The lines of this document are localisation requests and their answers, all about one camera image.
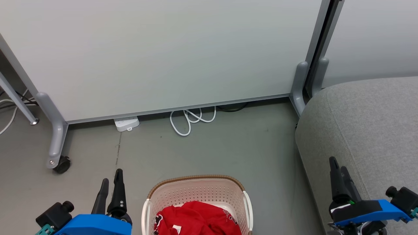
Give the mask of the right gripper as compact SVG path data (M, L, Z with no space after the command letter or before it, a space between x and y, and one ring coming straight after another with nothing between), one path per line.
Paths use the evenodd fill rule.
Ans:
M359 224L375 220L383 209L378 200L363 200L352 180L347 167L340 167L337 159L329 158L332 200L347 203L330 210L336 225Z

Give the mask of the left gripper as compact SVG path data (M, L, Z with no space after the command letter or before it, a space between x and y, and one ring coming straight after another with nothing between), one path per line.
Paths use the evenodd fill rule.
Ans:
M96 196L91 214L106 214L106 198L109 192L109 180L104 178ZM123 180L123 170L118 168L114 177L114 189L111 202L107 208L110 217L133 225L131 217L127 214L126 193Z

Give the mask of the red garment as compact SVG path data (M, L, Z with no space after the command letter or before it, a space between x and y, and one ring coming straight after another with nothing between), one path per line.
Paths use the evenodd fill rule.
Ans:
M155 216L153 235L242 235L242 232L227 210L192 201L159 211Z

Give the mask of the grey fabric sofa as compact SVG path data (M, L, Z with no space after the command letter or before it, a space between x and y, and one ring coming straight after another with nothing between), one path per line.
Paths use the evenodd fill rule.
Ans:
M331 156L364 200L387 199L390 186L418 194L418 76L327 87L306 104L295 136L326 232Z

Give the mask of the black caster wheel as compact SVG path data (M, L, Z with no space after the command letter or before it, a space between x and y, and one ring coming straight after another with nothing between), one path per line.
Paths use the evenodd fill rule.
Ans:
M57 166L53 169L57 174L65 173L71 166L71 160L68 156L60 156Z

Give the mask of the white power strip under panel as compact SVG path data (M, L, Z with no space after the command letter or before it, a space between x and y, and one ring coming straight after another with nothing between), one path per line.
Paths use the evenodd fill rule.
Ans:
M137 116L115 118L114 123L118 132L130 132L133 128L140 125L140 121Z

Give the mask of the grey panel foot with caster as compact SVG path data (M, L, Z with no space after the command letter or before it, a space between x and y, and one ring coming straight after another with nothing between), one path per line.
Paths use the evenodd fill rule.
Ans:
M36 94L36 101L45 113L52 126L51 144L48 151L47 168L54 169L60 159L68 131L68 123L65 121L52 99L45 92Z

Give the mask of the white perforated laundry basket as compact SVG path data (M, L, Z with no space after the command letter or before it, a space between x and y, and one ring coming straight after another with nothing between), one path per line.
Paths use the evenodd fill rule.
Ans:
M237 179L227 175L194 175L163 180L149 192L142 207L142 235L153 235L157 212L199 201L228 211L242 235L253 235L253 209L249 195Z

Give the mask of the grey panel foot without caster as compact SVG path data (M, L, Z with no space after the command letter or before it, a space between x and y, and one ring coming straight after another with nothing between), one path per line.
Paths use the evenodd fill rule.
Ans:
M304 108L305 108L305 101L303 98L303 88L305 85L305 80L307 73L309 71L309 63L304 61L300 62L297 65L294 81L291 88L290 93L290 100L292 105L294 106L294 109L297 113L297 116L300 117L302 114Z

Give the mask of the grey foot of narrow panel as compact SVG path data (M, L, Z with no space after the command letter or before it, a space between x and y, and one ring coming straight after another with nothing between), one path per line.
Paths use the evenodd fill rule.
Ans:
M312 81L312 97L322 90L323 80L325 78L329 62L330 60L325 57L318 61Z

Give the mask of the narrow white partition panel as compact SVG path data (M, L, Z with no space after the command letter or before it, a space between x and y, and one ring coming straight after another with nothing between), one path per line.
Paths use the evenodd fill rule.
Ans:
M366 79L418 82L418 0L329 0L305 83L312 98L318 61L329 65L322 89Z

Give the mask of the large white partition panel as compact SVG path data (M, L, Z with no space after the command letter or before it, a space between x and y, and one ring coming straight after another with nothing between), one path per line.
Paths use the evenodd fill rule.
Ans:
M322 0L0 0L10 62L65 121L288 95Z

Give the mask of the grey metal table frame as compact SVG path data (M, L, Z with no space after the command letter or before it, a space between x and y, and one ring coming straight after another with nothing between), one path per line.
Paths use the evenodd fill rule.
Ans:
M0 72L0 86L6 92L6 94L11 98L11 100L16 104L17 108L24 114L24 116L29 120L30 125L36 125L39 120L34 117L32 112L27 108L27 105L21 100L20 96L12 88L10 83L6 80L3 74Z

